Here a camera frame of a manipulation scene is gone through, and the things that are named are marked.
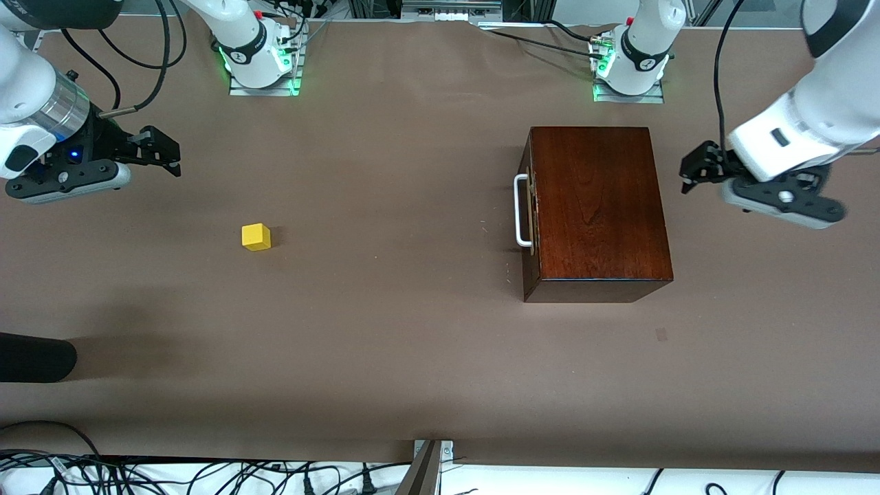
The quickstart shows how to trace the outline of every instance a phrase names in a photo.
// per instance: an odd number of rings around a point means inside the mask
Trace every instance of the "yellow block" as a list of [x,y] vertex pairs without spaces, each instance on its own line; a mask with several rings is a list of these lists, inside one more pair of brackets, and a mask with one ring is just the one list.
[[269,228],[263,224],[245,225],[241,227],[241,245],[251,251],[262,251],[272,247],[272,236]]

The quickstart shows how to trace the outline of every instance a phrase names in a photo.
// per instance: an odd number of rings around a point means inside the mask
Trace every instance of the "wood grain top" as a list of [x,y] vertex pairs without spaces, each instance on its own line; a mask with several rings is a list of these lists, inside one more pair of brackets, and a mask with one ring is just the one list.
[[542,278],[672,280],[646,128],[532,129]]

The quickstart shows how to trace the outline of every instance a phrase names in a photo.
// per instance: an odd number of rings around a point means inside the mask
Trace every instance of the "wooden cabinet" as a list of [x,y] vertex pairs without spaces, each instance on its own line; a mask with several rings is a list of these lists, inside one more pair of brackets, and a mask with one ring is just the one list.
[[648,129],[532,128],[514,182],[526,302],[633,302],[672,281]]

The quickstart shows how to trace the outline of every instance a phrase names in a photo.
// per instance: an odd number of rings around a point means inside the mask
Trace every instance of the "cabinet handle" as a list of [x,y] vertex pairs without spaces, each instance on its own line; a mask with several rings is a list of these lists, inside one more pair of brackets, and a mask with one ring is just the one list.
[[517,223],[517,244],[522,246],[523,248],[531,248],[532,242],[530,240],[523,239],[523,234],[519,222],[519,182],[527,181],[529,179],[529,174],[518,174],[513,178],[513,218]]

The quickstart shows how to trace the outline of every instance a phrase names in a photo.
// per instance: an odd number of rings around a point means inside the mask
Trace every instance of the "table surface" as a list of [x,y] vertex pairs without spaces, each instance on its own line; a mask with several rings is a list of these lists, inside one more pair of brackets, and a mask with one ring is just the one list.
[[[181,178],[138,167],[120,191],[0,198],[0,324],[81,355],[63,383],[0,385],[3,420],[66,420],[108,454],[378,461],[432,437],[473,462],[880,466],[880,167],[840,161],[826,194],[850,214],[822,232],[715,187],[681,195],[681,157],[717,137],[716,30],[679,36],[664,105],[625,105],[591,101],[582,58],[465,23],[334,23],[300,96],[230,97],[206,28],[187,25],[159,97],[118,119],[177,139]],[[109,30],[150,63],[160,32]],[[150,91],[155,72],[75,36],[123,106]],[[41,53],[108,106],[60,36]],[[810,66],[797,31],[732,33],[729,129]],[[521,302],[511,179],[545,125],[650,128],[673,283],[631,305]],[[239,245],[254,222],[276,247]]]

